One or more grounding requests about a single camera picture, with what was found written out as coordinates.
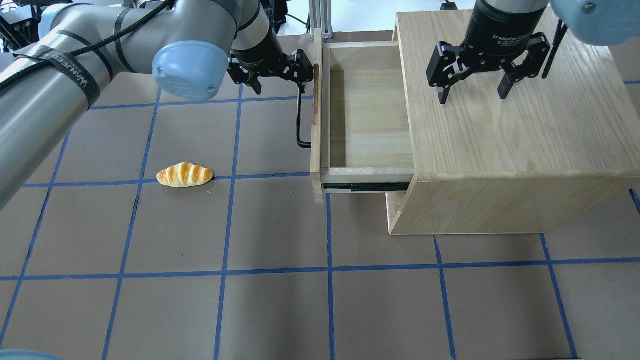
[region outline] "bread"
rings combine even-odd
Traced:
[[[165,186],[187,188],[208,183],[213,179],[213,172],[192,163],[179,163],[160,171],[156,179]]]

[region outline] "black band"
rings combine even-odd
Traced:
[[[229,0],[211,0],[211,1],[222,6],[229,14],[231,14],[231,17],[234,18],[234,20],[236,21],[236,26],[239,25],[238,21],[240,21],[240,15],[242,14],[242,11],[237,1],[229,1]]]
[[[120,30],[122,30],[122,22],[124,21],[124,17],[131,10],[133,9],[132,8],[125,9],[123,12],[120,13],[120,15],[118,15],[115,28],[113,29],[114,34],[117,34],[120,32]],[[134,74],[137,74],[137,72],[131,68],[131,65],[129,65],[129,62],[127,62],[127,59],[124,58],[124,53],[122,52],[122,44],[120,43],[120,39],[116,40],[115,44],[116,44],[116,53],[118,53],[118,59],[120,59],[120,62],[122,63],[122,65],[125,68],[127,68],[129,72],[133,72]]]
[[[86,96],[89,108],[100,97],[100,88],[90,72],[82,66],[70,53],[61,53],[56,49],[40,45],[19,54],[19,57],[27,57],[32,60],[46,60],[66,77],[76,84]]]
[[[93,45],[91,42],[89,42],[89,40],[81,37],[78,34],[72,33],[71,31],[67,31],[67,30],[56,30],[56,33],[60,34],[60,35],[65,35],[67,37],[70,37],[74,40],[77,40],[78,42],[81,42],[84,46],[91,46]],[[109,63],[109,60],[107,60],[107,58],[104,56],[104,54],[96,49],[93,50],[93,53],[95,53],[100,60],[102,60],[102,63],[104,64],[104,67],[107,68],[107,71],[109,72],[109,82],[113,81],[113,69],[111,68],[111,64]]]
[[[249,21],[246,22],[246,24],[242,25],[241,27],[238,28],[238,32],[248,28],[249,26],[251,26],[251,24],[253,24],[253,22],[255,21],[255,19],[258,19],[258,15],[260,15],[260,2],[258,2],[258,8],[255,9],[255,13],[253,14],[253,17],[251,17],[251,19]]]

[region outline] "metal post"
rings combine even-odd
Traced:
[[[322,29],[323,38],[333,38],[331,25],[331,0],[309,0],[309,18],[312,29]]]

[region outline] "gray robot arm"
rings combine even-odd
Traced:
[[[136,31],[77,56],[70,54],[153,10],[69,4],[48,11],[39,43],[21,49],[22,57],[0,74],[0,209],[119,72],[153,74],[164,90],[193,100],[215,96],[229,54],[247,70],[235,73],[238,83],[280,76],[303,84],[313,77],[306,55],[282,52],[259,0],[177,0]],[[25,75],[44,61],[49,64]],[[300,64],[304,69],[292,77],[288,65]]]

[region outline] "silver robot arm tube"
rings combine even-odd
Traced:
[[[241,19],[253,14],[259,0],[178,0],[148,24],[96,52],[76,57],[95,79],[99,92],[123,71],[150,74],[154,56],[176,42],[196,40],[228,54]],[[35,45],[61,52],[95,44],[125,29],[149,10],[75,5],[57,14],[51,32]],[[34,64],[20,58],[0,74],[4,81]],[[0,210],[65,134],[90,107],[84,92],[53,67],[30,74],[0,93]]]

